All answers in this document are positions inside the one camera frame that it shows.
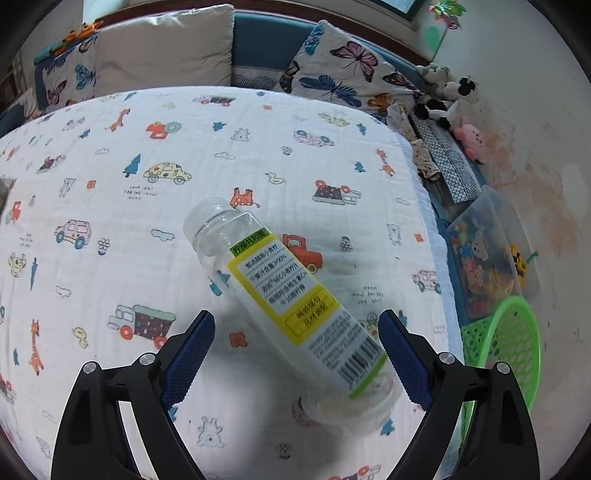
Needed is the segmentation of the cartoon printed white tablecloth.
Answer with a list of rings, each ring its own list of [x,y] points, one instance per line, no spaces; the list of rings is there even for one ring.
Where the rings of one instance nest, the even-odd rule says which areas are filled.
[[[223,87],[129,91],[1,138],[1,427],[47,479],[81,367],[132,363],[201,311],[215,337],[172,424],[209,479],[385,479],[423,418],[391,366],[336,424],[322,370],[257,307],[321,284],[361,340],[392,310],[460,351],[447,248],[408,141],[350,107]]]

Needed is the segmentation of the cow plush toy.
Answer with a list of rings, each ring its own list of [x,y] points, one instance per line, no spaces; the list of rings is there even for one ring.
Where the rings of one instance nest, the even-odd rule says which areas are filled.
[[[438,85],[414,106],[413,115],[420,120],[433,120],[444,130],[453,130],[461,123],[460,101],[475,104],[479,100],[479,85],[471,77],[462,77]]]

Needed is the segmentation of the butterfly print pillow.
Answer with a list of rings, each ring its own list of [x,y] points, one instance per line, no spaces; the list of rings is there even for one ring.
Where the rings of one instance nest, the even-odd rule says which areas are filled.
[[[325,20],[311,29],[274,90],[348,106],[382,122],[391,106],[410,111],[422,96],[399,68]]]

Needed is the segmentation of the green plastic mesh basket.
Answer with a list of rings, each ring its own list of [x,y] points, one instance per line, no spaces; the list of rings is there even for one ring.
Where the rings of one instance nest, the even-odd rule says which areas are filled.
[[[529,411],[541,381],[542,348],[537,318],[521,296],[501,301],[494,313],[460,328],[465,364],[492,368],[498,362],[513,370]]]

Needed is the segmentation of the small butterfly pillow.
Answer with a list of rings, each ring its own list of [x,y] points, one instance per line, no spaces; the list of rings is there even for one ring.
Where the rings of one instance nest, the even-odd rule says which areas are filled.
[[[35,67],[35,93],[42,111],[51,112],[95,97],[97,40],[95,34]]]

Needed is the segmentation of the grey white cushion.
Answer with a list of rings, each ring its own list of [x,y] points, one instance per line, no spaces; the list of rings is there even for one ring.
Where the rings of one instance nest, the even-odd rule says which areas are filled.
[[[228,86],[235,7],[144,16],[106,27],[95,46],[95,94],[171,86]]]

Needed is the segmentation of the grey plush toy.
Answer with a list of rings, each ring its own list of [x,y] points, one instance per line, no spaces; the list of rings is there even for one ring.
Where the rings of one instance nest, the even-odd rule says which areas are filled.
[[[446,83],[454,81],[451,69],[446,66],[430,63],[426,66],[417,65],[415,69],[423,81],[430,86],[444,86]]]

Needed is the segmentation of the clear plastic toy bin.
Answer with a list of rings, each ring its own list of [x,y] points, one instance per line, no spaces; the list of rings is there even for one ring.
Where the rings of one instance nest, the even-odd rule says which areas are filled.
[[[525,288],[520,287],[510,244],[516,244],[524,258],[535,250],[506,195],[483,186],[480,196],[446,228],[444,238],[456,268],[457,298],[466,323],[492,315],[509,296],[521,296],[530,304],[538,301],[537,258],[529,265]]]

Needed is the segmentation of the pink plush toy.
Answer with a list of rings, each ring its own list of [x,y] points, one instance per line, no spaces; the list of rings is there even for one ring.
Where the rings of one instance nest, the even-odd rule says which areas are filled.
[[[453,134],[469,160],[478,164],[487,162],[484,136],[466,117],[461,119],[460,125],[454,129]]]

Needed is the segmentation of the clear plastic bottle yellow label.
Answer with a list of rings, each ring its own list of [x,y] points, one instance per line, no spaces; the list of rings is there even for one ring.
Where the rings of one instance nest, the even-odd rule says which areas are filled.
[[[304,382],[301,422],[368,435],[387,422],[397,380],[377,339],[266,225],[209,197],[185,217],[199,262]]]

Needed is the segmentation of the crumpled patterned cloth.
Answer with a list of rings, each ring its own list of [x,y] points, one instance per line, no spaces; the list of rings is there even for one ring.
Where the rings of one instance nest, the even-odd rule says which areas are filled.
[[[430,181],[438,180],[441,177],[441,171],[434,162],[424,141],[415,133],[408,119],[408,114],[401,105],[395,103],[388,107],[387,124],[410,143],[413,150],[413,162],[419,174]]]

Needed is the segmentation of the yellow toy truck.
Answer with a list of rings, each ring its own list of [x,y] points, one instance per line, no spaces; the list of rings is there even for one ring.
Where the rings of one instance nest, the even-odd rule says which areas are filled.
[[[526,274],[529,268],[530,263],[536,259],[539,255],[537,251],[532,252],[527,258],[524,258],[516,244],[510,244],[510,253],[513,258],[514,266],[518,275],[518,280],[520,283],[520,287],[522,289],[526,286]]]

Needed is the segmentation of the colourful pinwheel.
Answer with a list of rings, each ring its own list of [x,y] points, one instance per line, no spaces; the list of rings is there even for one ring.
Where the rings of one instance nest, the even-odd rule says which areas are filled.
[[[443,21],[449,30],[458,30],[461,28],[459,19],[467,9],[458,0],[438,0],[432,2],[429,11],[436,21]]]

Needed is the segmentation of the orange toy on sofa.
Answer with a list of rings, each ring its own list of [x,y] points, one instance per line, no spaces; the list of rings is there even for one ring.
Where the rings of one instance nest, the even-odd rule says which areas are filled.
[[[101,28],[102,21],[94,21],[91,23],[83,22],[78,30],[71,30],[63,39],[64,44],[69,44],[75,41],[81,41],[89,38],[93,34],[97,33]]]

